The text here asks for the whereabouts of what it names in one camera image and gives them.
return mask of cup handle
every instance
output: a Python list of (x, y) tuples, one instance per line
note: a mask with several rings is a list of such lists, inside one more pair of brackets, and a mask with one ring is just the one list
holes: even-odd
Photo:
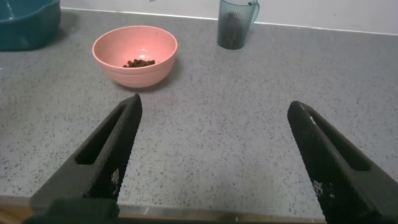
[(259, 15), (259, 12), (260, 12), (260, 4), (256, 3), (256, 8), (254, 9), (254, 14), (253, 14), (253, 18), (251, 20), (251, 24), (253, 24), (254, 21), (256, 21), (257, 16)]

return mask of kibble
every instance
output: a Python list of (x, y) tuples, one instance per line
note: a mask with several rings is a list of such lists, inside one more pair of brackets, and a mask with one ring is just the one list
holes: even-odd
[(144, 60), (137, 60), (134, 59), (134, 61), (128, 61), (127, 65), (123, 65), (123, 68), (139, 68), (139, 67), (145, 67), (149, 65), (154, 65), (155, 60), (150, 60), (150, 61), (144, 61)]

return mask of plastic container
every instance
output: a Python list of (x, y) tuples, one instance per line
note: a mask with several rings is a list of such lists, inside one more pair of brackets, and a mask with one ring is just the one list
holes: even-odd
[(218, 45), (230, 50), (241, 49), (259, 10), (257, 0), (220, 0)]
[(59, 0), (0, 0), (0, 50), (34, 50), (57, 32)]

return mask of pink bowl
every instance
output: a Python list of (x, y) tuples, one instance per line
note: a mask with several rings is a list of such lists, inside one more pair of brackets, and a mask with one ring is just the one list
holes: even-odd
[[(171, 71), (177, 40), (166, 30), (150, 26), (122, 27), (107, 32), (93, 46), (94, 58), (115, 82), (134, 88), (154, 85)], [(123, 68), (128, 60), (155, 60), (154, 65)]]

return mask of granite countertop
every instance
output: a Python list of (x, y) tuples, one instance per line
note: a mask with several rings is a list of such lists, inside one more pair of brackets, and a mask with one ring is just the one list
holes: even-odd
[[(123, 88), (91, 55), (105, 32), (167, 29), (177, 61), (159, 85)], [(398, 37), (253, 25), (216, 44), (217, 22), (62, 11), (56, 39), (0, 53), (0, 195), (30, 197), (123, 99), (144, 113), (119, 203), (323, 217), (287, 121), (315, 108), (398, 180)]]

